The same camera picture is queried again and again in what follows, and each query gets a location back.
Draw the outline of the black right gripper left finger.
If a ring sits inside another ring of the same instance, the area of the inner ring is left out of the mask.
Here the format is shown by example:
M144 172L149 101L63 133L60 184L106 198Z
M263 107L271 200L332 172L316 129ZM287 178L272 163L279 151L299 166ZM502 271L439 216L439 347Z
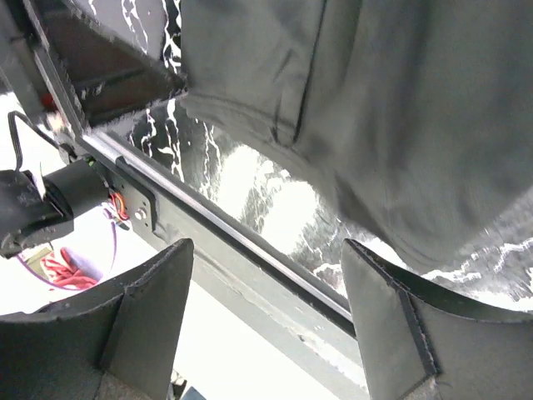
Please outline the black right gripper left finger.
M1 318L3 399L164 399L192 278L181 239L34 313Z

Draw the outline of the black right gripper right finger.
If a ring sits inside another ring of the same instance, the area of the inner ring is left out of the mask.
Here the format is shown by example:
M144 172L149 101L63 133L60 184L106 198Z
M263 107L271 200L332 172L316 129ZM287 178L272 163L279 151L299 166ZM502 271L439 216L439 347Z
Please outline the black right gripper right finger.
M532 316L452 292L343 243L341 268L373 399L530 399Z

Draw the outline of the black t shirt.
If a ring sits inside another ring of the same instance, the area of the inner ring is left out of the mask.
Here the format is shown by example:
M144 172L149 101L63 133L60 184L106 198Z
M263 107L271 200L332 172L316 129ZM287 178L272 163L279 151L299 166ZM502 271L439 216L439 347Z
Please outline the black t shirt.
M427 272L532 185L529 1L185 1L182 106Z

